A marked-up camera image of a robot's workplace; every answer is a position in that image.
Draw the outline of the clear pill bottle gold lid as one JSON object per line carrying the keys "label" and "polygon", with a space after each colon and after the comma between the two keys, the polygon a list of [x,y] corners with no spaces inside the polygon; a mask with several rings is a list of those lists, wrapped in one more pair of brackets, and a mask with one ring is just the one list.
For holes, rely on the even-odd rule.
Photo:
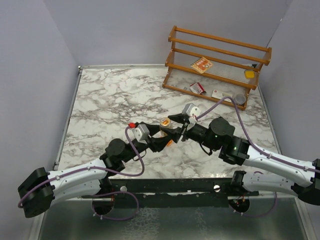
{"label": "clear pill bottle gold lid", "polygon": [[160,135],[161,137],[165,137],[168,135],[167,130],[172,129],[171,125],[160,125]]}

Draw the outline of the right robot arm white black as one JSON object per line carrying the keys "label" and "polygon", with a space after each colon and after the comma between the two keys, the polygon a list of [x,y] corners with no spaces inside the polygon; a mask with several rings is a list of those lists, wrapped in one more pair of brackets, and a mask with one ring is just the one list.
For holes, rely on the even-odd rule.
{"label": "right robot arm white black", "polygon": [[318,206],[320,204],[320,160],[298,160],[274,153],[257,146],[248,139],[234,135],[235,127],[223,117],[213,119],[208,127],[197,123],[196,117],[186,114],[170,115],[168,118],[181,127],[168,129],[166,133],[175,142],[193,140],[208,155],[219,151],[218,157],[230,165],[253,167],[267,171],[234,173],[229,189],[240,196],[244,192],[269,191],[286,193],[299,200]]}

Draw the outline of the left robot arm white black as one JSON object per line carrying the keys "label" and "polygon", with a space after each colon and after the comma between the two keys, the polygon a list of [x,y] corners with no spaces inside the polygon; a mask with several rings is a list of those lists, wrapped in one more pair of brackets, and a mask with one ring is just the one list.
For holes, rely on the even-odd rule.
{"label": "left robot arm white black", "polygon": [[100,157],[88,163],[60,171],[46,171],[44,167],[35,169],[17,189],[18,208],[23,209],[26,218],[33,218],[61,201],[82,196],[106,197],[113,193],[106,181],[114,175],[124,176],[126,162],[138,159],[141,171],[128,176],[139,177],[145,172],[141,153],[148,149],[161,152],[173,139],[169,135],[155,137],[161,130],[159,125],[130,123],[124,133],[129,130],[134,133],[134,139],[113,139]]}

